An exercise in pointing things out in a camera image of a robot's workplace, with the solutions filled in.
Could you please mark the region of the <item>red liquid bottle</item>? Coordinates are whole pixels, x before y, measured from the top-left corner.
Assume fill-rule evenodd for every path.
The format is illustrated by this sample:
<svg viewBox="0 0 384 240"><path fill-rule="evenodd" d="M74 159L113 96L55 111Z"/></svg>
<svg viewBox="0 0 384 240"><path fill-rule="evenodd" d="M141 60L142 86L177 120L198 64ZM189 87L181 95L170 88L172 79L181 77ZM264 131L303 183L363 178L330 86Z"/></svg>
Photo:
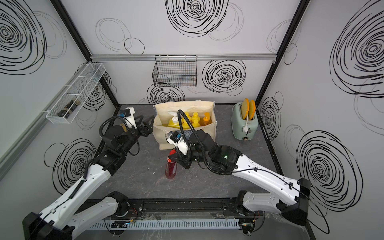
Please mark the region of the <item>red liquid bottle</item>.
<svg viewBox="0 0 384 240"><path fill-rule="evenodd" d="M172 180L177 173L177 152L176 150L171 150L167 157L167 165L165 170L166 178Z"/></svg>

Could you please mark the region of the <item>yellow pump soap bottle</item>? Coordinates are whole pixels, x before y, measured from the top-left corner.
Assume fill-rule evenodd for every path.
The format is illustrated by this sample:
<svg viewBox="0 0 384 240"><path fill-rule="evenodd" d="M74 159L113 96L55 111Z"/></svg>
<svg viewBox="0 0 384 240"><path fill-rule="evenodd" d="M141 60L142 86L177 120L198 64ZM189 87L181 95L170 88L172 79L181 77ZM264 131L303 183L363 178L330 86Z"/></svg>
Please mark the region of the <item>yellow pump soap bottle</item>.
<svg viewBox="0 0 384 240"><path fill-rule="evenodd" d="M177 112L168 112L168 114L172 116L172 118L169 120L168 127L180 129L178 113Z"/></svg>

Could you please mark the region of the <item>orange bottle yellow cap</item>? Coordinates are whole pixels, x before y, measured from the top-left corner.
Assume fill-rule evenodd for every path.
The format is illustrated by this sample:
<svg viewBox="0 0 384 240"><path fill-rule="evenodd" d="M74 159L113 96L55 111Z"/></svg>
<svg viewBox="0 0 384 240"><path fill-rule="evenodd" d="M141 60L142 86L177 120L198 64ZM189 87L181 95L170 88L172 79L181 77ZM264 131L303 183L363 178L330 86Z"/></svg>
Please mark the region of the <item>orange bottle yellow cap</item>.
<svg viewBox="0 0 384 240"><path fill-rule="evenodd" d="M188 112L185 112L185 115L187 116L187 118L189 119L189 121L191 121L191 116L189 115Z"/></svg>
<svg viewBox="0 0 384 240"><path fill-rule="evenodd" d="M195 120L200 121L199 114L197 112L194 112L192 117L191 117L191 120L192 120L192 122L194 122Z"/></svg>
<svg viewBox="0 0 384 240"><path fill-rule="evenodd" d="M199 128L201 126L200 121L198 119L194 119L192 125L194 128Z"/></svg>

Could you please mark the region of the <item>amber dish soap bottle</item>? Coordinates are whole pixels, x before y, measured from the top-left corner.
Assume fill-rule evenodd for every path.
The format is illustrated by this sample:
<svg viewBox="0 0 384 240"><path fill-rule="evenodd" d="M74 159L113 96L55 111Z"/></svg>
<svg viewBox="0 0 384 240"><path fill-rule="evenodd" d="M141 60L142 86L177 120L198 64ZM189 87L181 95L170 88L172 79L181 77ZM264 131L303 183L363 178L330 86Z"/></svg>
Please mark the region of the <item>amber dish soap bottle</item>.
<svg viewBox="0 0 384 240"><path fill-rule="evenodd" d="M201 118L200 124L201 126L207 126L212 123L211 115L209 112L204 113L204 117Z"/></svg>

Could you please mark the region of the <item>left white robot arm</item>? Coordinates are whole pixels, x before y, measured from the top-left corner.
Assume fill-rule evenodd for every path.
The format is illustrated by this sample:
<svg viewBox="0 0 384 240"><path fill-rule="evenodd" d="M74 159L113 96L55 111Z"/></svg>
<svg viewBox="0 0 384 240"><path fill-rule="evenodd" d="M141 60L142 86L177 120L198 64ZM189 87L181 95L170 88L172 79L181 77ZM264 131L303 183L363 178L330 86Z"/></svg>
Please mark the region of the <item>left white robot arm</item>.
<svg viewBox="0 0 384 240"><path fill-rule="evenodd" d="M144 119L135 117L133 108L129 115L113 116L99 128L105 149L87 161L77 182L55 202L40 213L29 213L22 221L26 240L74 240L102 219L118 215L124 217L130 210L128 198L114 191L98 203L79 212L90 195L113 176L131 155L131 148L138 145L140 137L153 133L155 116Z"/></svg>

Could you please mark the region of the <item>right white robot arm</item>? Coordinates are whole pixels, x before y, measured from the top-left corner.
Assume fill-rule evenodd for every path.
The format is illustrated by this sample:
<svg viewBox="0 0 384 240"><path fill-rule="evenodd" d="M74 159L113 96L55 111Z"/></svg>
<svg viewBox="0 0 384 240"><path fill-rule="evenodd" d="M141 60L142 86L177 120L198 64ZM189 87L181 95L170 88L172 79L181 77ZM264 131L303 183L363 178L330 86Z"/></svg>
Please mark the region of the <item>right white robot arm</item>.
<svg viewBox="0 0 384 240"><path fill-rule="evenodd" d="M176 151L170 155L172 162L180 164L186 170L192 162L204 163L214 174L242 178L267 191L265 194L239 192L236 207L239 213L277 213L293 224L306 225L311 187L309 180L282 176L230 146L218 145L203 130L191 127L190 131L189 136L183 128L175 129L168 135L167 141L174 145Z"/></svg>

